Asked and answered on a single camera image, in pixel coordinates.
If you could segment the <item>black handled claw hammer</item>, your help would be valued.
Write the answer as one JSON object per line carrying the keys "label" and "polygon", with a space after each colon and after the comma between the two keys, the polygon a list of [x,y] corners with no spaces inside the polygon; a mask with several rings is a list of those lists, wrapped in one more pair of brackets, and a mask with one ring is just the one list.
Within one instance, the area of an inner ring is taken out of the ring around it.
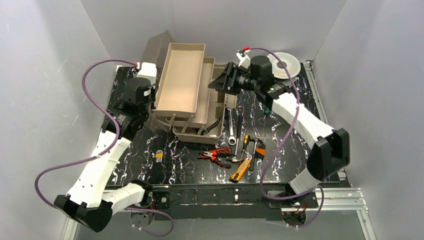
{"label": "black handled claw hammer", "polygon": [[242,114],[240,114],[240,115],[238,116],[238,119],[237,119],[237,126],[236,126],[236,144],[235,144],[235,148],[234,148],[234,152],[233,152],[234,156],[232,156],[232,157],[227,157],[227,158],[226,158],[226,160],[227,160],[228,162],[238,163],[238,162],[240,162],[240,161],[241,161],[240,159],[238,159],[238,152],[239,152],[239,142],[240,142],[240,138],[241,138],[241,132],[242,132],[243,119],[244,119],[243,115],[242,115]]}

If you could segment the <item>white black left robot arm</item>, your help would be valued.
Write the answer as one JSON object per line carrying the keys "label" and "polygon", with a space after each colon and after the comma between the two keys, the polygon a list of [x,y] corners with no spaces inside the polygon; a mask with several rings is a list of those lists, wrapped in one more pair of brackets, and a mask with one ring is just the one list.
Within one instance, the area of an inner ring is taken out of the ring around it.
{"label": "white black left robot arm", "polygon": [[155,86],[145,77],[131,78],[124,87],[123,96],[110,109],[120,132],[116,144],[100,155],[100,147],[116,137],[113,122],[107,119],[103,125],[96,148],[81,175],[53,204],[69,218],[98,233],[117,212],[131,205],[147,203],[152,186],[146,181],[133,180],[124,187],[105,193],[105,187],[123,153],[129,148],[136,133],[149,118],[149,105],[154,101]]}

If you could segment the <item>yellow utility knife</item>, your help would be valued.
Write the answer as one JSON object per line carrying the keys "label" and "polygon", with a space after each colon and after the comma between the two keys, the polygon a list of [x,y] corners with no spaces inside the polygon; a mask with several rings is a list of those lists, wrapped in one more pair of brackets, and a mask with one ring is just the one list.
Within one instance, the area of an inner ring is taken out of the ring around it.
{"label": "yellow utility knife", "polygon": [[249,169],[251,161],[252,161],[251,157],[245,158],[239,165],[236,172],[229,177],[229,181],[232,183],[238,183],[241,180],[244,173]]}

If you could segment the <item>green stubby screwdriver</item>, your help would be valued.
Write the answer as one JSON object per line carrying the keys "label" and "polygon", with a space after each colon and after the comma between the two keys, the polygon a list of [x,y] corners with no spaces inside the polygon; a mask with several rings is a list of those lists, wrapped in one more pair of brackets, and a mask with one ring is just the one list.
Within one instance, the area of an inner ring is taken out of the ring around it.
{"label": "green stubby screwdriver", "polygon": [[267,108],[266,106],[263,108],[263,120],[268,118],[271,114],[271,110]]}

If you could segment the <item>translucent beige tool box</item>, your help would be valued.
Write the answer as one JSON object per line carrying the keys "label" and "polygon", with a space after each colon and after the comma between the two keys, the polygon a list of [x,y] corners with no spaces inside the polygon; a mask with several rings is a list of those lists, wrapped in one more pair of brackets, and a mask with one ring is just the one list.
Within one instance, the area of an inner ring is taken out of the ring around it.
{"label": "translucent beige tool box", "polygon": [[[182,142],[216,145],[225,132],[227,109],[237,97],[208,88],[225,69],[206,56],[204,43],[177,43],[166,30],[147,41],[141,61],[156,64],[154,116]],[[217,127],[200,135],[218,118]]]}

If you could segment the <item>yellow hex key set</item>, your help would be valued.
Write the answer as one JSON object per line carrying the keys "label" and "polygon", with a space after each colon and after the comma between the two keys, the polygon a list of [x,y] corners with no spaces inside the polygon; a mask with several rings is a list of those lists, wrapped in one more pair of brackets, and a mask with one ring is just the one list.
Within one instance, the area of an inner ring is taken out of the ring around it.
{"label": "yellow hex key set", "polygon": [[162,150],[157,150],[155,152],[155,162],[156,163],[161,163],[164,157],[164,152]]}

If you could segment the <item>red black utility knife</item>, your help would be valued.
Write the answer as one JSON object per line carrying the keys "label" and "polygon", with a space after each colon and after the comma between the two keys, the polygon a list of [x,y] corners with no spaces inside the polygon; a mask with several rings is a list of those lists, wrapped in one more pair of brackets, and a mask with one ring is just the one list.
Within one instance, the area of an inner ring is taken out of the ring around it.
{"label": "red black utility knife", "polygon": [[223,147],[223,148],[216,148],[212,150],[199,151],[197,159],[215,160],[218,158],[227,158],[232,156],[234,156],[232,152],[232,148]]}

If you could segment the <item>orange black needle nose pliers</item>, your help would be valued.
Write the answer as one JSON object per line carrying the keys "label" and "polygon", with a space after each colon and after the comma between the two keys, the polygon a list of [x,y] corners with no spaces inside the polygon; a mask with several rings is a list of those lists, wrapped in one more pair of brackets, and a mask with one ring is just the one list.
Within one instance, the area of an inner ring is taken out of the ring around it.
{"label": "orange black needle nose pliers", "polygon": [[198,160],[210,160],[212,163],[217,164],[219,167],[230,169],[232,166],[228,163],[221,161],[221,158],[232,157],[233,154],[229,152],[210,152],[210,151],[201,151],[198,153]]}

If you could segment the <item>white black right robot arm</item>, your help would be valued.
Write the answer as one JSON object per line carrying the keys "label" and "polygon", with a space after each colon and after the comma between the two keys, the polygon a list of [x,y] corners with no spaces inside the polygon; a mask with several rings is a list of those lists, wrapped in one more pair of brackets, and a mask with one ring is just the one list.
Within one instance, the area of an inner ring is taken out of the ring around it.
{"label": "white black right robot arm", "polygon": [[242,90],[253,91],[265,107],[286,120],[308,144],[310,153],[305,169],[285,186],[285,195],[274,196],[273,200],[305,195],[350,163],[349,133],[331,127],[311,113],[301,104],[295,89],[277,81],[270,64],[251,63],[250,70],[244,71],[229,62],[208,88],[234,96]]}

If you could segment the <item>orange black hex key holder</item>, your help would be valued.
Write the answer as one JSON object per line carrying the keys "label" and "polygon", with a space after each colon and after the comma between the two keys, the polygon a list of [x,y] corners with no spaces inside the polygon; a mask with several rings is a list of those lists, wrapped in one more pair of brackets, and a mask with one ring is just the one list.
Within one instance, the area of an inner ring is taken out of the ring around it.
{"label": "orange black hex key holder", "polygon": [[255,150],[254,150],[255,158],[263,160],[265,158],[266,154],[267,154],[266,144],[262,140],[257,139],[256,140],[256,147],[255,147]]}

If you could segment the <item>small black hammer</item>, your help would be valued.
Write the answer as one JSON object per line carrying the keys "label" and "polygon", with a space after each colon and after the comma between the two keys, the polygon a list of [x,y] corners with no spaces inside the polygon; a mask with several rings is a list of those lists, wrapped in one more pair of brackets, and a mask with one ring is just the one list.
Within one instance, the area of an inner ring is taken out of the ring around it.
{"label": "small black hammer", "polygon": [[249,169],[248,169],[249,172],[253,172],[254,171],[255,161],[256,161],[256,149],[257,149],[257,146],[258,146],[258,143],[259,142],[260,142],[259,139],[257,139],[257,138],[254,139],[254,147],[253,147],[253,151],[251,153],[251,161],[250,161]]}

